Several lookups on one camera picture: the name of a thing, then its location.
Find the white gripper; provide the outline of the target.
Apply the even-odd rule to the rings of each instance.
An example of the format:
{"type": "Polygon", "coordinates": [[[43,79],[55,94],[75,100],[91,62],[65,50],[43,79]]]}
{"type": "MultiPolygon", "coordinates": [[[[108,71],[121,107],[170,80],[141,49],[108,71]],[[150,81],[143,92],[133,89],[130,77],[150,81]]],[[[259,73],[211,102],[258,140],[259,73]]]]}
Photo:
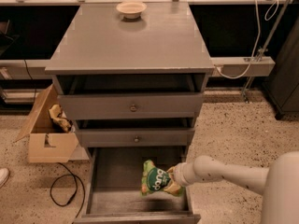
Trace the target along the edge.
{"type": "Polygon", "coordinates": [[[179,163],[175,167],[170,167],[166,172],[170,175],[174,174],[174,180],[176,181],[170,181],[164,188],[164,191],[168,194],[180,194],[182,187],[187,187],[195,181],[192,163],[179,163]]]}

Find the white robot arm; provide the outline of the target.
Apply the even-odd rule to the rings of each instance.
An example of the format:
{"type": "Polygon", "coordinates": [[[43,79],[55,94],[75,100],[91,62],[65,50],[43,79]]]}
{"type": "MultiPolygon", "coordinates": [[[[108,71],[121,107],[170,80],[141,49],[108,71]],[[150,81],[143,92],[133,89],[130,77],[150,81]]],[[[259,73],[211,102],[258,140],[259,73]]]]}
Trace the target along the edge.
{"type": "Polygon", "coordinates": [[[269,168],[227,164],[209,156],[181,162],[168,172],[181,187],[228,181],[263,196],[261,224],[299,223],[299,152],[279,156],[269,168]]]}

